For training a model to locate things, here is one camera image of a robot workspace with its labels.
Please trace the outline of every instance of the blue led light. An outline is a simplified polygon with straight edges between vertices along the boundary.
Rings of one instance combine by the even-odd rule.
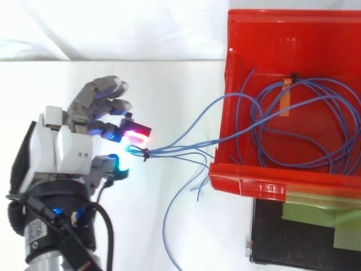
[[[128,137],[123,137],[120,141],[120,148],[118,153],[120,171],[126,171],[130,168],[131,155],[126,151],[129,145],[131,145],[131,143]]]
[[[54,211],[58,216],[60,216],[61,213],[64,211],[64,208],[55,208],[55,209],[53,209],[53,211]]]
[[[76,219],[79,219],[84,213],[84,210],[83,208],[80,208],[76,214]]]

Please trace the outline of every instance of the blue wire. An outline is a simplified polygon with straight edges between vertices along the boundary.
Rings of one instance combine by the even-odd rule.
[[[329,87],[326,87],[322,84],[319,83],[319,81],[326,81],[326,82],[331,82],[334,84],[337,84],[341,87],[343,87],[344,89],[346,89],[357,101],[357,104],[359,107],[361,107],[361,100],[360,98],[357,96],[357,94],[350,89],[347,85],[333,80],[333,79],[329,79],[329,78],[308,78],[305,80],[298,80],[296,83],[292,84],[290,87],[284,89],[280,94],[277,95],[277,97],[273,100],[273,102],[271,103],[271,105],[268,106],[267,110],[263,113],[262,109],[261,109],[261,104],[263,102],[263,100],[265,99],[265,97],[267,95],[269,95],[272,91],[276,90],[279,87],[283,86],[283,82],[276,82],[271,84],[270,86],[264,88],[255,98],[248,96],[246,94],[243,94],[244,89],[246,87],[247,82],[249,81],[249,78],[251,77],[252,73],[254,72],[254,69],[251,71],[251,73],[248,75],[248,77],[246,78],[244,84],[242,85],[242,88],[240,90],[239,93],[229,93],[226,95],[223,95],[221,97],[219,97],[218,99],[216,99],[215,101],[213,101],[210,105],[208,105],[206,107],[206,109],[203,110],[203,112],[198,116],[198,118],[193,122],[193,124],[177,139],[175,140],[173,143],[162,147],[162,148],[157,148],[154,150],[147,150],[146,153],[150,155],[151,158],[176,158],[176,159],[181,159],[181,160],[185,160],[185,161],[191,161],[193,163],[196,164],[201,164],[203,165],[202,170],[194,177],[192,178],[190,181],[188,181],[174,196],[174,198],[172,199],[172,201],[170,202],[165,217],[164,217],[164,221],[163,221],[163,242],[164,242],[164,246],[166,249],[166,252],[169,256],[169,258],[171,259],[172,263],[175,265],[175,267],[178,270],[181,270],[180,267],[175,263],[175,261],[173,260],[173,258],[171,257],[166,241],[165,241],[165,221],[169,212],[169,209],[173,203],[173,201],[176,199],[176,197],[179,195],[179,193],[181,193],[181,191],[187,186],[189,185],[189,183],[191,183],[193,180],[195,180],[200,174],[201,172],[205,169],[208,168],[207,164],[207,159],[206,156],[210,156],[211,158],[213,158],[211,155],[209,155],[208,153],[204,152],[203,150],[201,150],[200,148],[204,148],[204,147],[208,147],[214,144],[218,144],[230,139],[235,139],[236,140],[236,151],[237,151],[237,155],[238,158],[241,162],[241,164],[243,164],[243,159],[240,155],[240,151],[239,151],[239,136],[251,131],[251,135],[252,135],[252,140],[254,142],[254,145],[257,148],[257,152],[258,152],[258,160],[259,160],[259,164],[262,167],[266,166],[266,162],[265,162],[265,158],[267,158],[268,160],[272,161],[273,163],[276,163],[278,165],[284,166],[284,167],[290,167],[290,168],[317,168],[317,167],[322,167],[325,165],[329,165],[329,173],[333,173],[336,174],[342,164],[342,161],[345,161],[345,165],[344,168],[341,172],[341,174],[345,174],[345,175],[349,175],[352,174],[353,170],[356,168],[356,166],[358,165],[358,163],[361,160],[361,152],[358,155],[355,163],[353,165],[351,165],[350,169],[348,170],[349,167],[349,162],[350,162],[350,152],[351,150],[354,148],[355,144],[356,144],[356,139],[358,137],[358,135],[361,133],[361,115],[360,113],[355,109],[355,107],[348,101],[346,100],[343,96],[341,96],[339,93],[336,93],[334,90],[330,89]],[[294,104],[292,106],[289,106],[287,108],[284,108],[276,113],[271,114],[272,110],[275,108],[275,106],[277,105],[277,103],[280,101],[280,99],[282,98],[282,96],[290,91],[291,88],[297,86],[297,85],[304,85],[306,87],[308,87],[309,89],[311,89],[318,97],[313,98],[313,99],[309,99],[297,104]],[[189,146],[176,146],[175,144],[177,144],[181,139],[183,139],[188,133],[189,131],[197,124],[197,122],[202,118],[202,116],[206,113],[206,111],[212,107],[215,103],[217,103],[218,101],[228,98],[228,97],[238,97],[238,102],[237,102],[237,107],[236,107],[236,116],[235,116],[235,133],[225,137],[225,138],[221,138],[221,139],[214,139],[214,140],[209,140],[209,141],[203,141],[200,143],[195,143]],[[238,131],[238,120],[239,120],[239,108],[240,108],[240,103],[241,103],[241,98],[247,98],[251,101],[251,107],[250,107],[250,117],[251,117],[251,125],[249,127],[247,127],[246,129],[243,129],[241,131]],[[333,114],[335,115],[341,130],[343,132],[343,136],[344,136],[344,145],[340,148],[338,148],[336,151],[333,151],[331,153],[328,153],[327,150],[321,145],[319,144],[317,141],[313,140],[312,138],[306,137],[306,136],[302,136],[299,134],[293,134],[293,133],[288,133],[288,132],[282,132],[282,131],[278,131],[278,130],[273,130],[273,129],[269,129],[266,128],[266,122],[268,120],[270,120],[273,117],[278,116],[279,114],[281,114],[282,112],[286,112],[289,111],[291,109],[300,107],[300,106],[304,106],[306,104],[310,104],[310,103],[314,103],[317,101],[323,101],[325,102],[325,104],[331,109],[331,111],[333,112]],[[355,132],[353,135],[349,134],[349,129],[348,129],[348,124],[346,122],[345,119],[345,115],[343,113],[343,111],[341,110],[341,107],[339,105],[339,103],[343,104],[347,110],[350,112],[353,121],[354,121],[354,126],[355,126]],[[322,150],[322,152],[325,154],[324,157],[315,159],[313,161],[308,161],[305,163],[299,163],[299,164],[286,164],[286,163],[281,163],[279,161],[276,161],[274,158],[272,158],[272,156],[270,156],[267,151],[264,149],[264,147],[262,146],[261,142],[262,142],[262,133],[263,131],[267,131],[270,133],[276,133],[276,134],[281,134],[281,135],[286,135],[286,136],[290,136],[290,137],[295,137],[295,138],[299,138],[302,140],[306,140],[308,142],[313,143],[316,147],[318,147],[320,150]],[[174,154],[176,152],[182,152],[182,151],[187,151],[187,150],[196,150],[198,152],[189,152],[186,154],[178,154],[178,155],[166,155],[166,154]],[[136,156],[143,156],[144,154],[144,150],[142,150],[141,148],[138,148],[136,146],[131,146],[128,151]],[[190,154],[198,154],[198,155],[202,155],[205,158],[205,164],[200,163],[200,162],[196,162],[190,159],[185,159],[182,158],[180,156],[183,155],[190,155]],[[232,161],[234,161],[235,164],[239,164],[239,162],[234,159],[232,156],[230,156],[230,159]],[[199,195],[200,195],[200,191],[202,189],[202,187],[204,187],[209,181],[209,178],[205,178],[202,183],[198,186],[198,187],[194,187],[191,189],[191,191],[194,190],[198,190],[197,193],[197,201],[199,199]]]
[[[184,156],[184,155],[190,155],[190,154],[199,154],[199,155],[202,155],[205,159],[205,163],[201,163],[201,162],[197,162],[197,161],[193,161],[193,160],[190,160],[190,159],[186,159],[186,158],[182,158],[182,157],[179,157],[179,156]],[[167,210],[165,212],[165,216],[164,216],[164,219],[163,219],[163,227],[162,227],[162,236],[163,236],[163,244],[164,244],[164,247],[165,247],[165,251],[167,252],[167,255],[170,259],[170,261],[174,264],[174,266],[179,270],[179,271],[182,271],[181,268],[179,267],[178,264],[176,264],[175,260],[173,259],[173,257],[171,256],[170,252],[169,252],[169,248],[168,248],[168,245],[167,245],[167,242],[166,242],[166,238],[165,238],[165,223],[166,223],[166,219],[167,219],[167,216],[168,216],[168,213],[169,213],[169,209],[171,207],[171,205],[173,204],[174,200],[177,198],[177,196],[183,191],[184,188],[186,188],[192,181],[194,181],[195,179],[198,178],[198,176],[203,172],[203,170],[205,168],[209,168],[207,166],[207,158],[205,155],[199,153],[199,152],[190,152],[190,153],[187,153],[187,154],[180,154],[180,155],[170,155],[170,156],[157,156],[157,155],[152,155],[151,158],[176,158],[176,159],[181,159],[181,160],[185,160],[185,161],[190,161],[190,162],[193,162],[195,164],[200,164],[200,165],[203,165],[203,168],[201,171],[199,171],[199,173],[194,176],[193,178],[191,178],[185,185],[182,186],[181,189],[179,189],[179,191],[174,195],[173,199],[170,201],[168,207],[167,207]]]
[[[250,77],[252,76],[252,74],[254,73],[255,70],[256,70],[256,69],[251,70],[251,72],[248,74],[246,80],[244,81],[244,83],[243,83],[243,85],[242,85],[240,94],[243,93],[243,91],[244,91],[244,89],[245,89],[245,87],[246,87],[246,85],[247,85]],[[239,96],[239,97],[238,97],[238,101],[237,101],[236,117],[235,117],[235,133],[238,132],[238,117],[239,117],[239,107],[240,107],[240,105],[241,105],[241,98],[242,98],[242,96]],[[240,153],[240,151],[239,151],[239,140],[238,140],[238,137],[236,137],[236,150],[237,150],[238,159],[239,159],[239,161],[241,162],[241,165],[243,165],[244,163],[243,163],[243,160],[242,160],[241,153]]]

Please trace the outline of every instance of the black cable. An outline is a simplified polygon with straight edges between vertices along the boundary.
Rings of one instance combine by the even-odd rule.
[[[105,209],[96,202],[91,202],[89,204],[86,205],[85,208],[93,208],[95,210],[97,210],[101,216],[103,217],[105,224],[107,226],[108,229],[108,256],[107,256],[107,271],[112,271],[113,269],[113,254],[114,254],[114,231],[113,231],[113,225],[112,225],[112,221],[109,218],[107,212],[105,211]]]
[[[59,228],[55,226],[55,224],[49,222],[46,218],[42,216],[41,213],[39,213],[36,209],[34,209],[30,205],[26,205],[26,207],[34,213],[36,217],[38,217],[42,222],[44,222],[52,231],[54,231],[60,239],[66,238],[66,235],[63,231],[61,231]],[[93,257],[89,254],[89,251],[86,249],[82,241],[79,239],[78,236],[74,233],[74,231],[70,228],[70,226],[66,223],[62,223],[61,226],[69,233],[69,235],[79,244],[81,250],[85,255],[87,256],[87,260],[91,263],[91,265],[97,269],[97,271],[102,271],[99,265],[95,262]]]
[[[105,183],[104,183],[103,186],[102,186],[102,188],[101,188],[100,191],[99,191],[98,197],[96,198],[96,203],[99,203],[100,197],[102,196],[103,190],[104,190],[105,188],[107,188],[107,187],[105,186]]]

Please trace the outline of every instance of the black connector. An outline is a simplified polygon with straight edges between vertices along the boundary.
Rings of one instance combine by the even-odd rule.
[[[297,72],[291,73],[292,85],[297,82]]]

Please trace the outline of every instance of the robotic hand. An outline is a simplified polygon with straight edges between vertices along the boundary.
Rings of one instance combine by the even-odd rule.
[[[128,145],[145,148],[151,129],[133,122],[130,103],[116,99],[128,85],[116,76],[87,83],[67,112],[48,106],[32,122],[12,167],[8,218],[25,236],[27,271],[101,270],[93,220],[98,211],[108,228],[107,270],[112,270],[113,229],[105,210],[90,201],[102,178],[104,188],[128,176]],[[119,126],[106,115],[123,116]],[[93,156],[91,136],[120,143],[116,154]]]

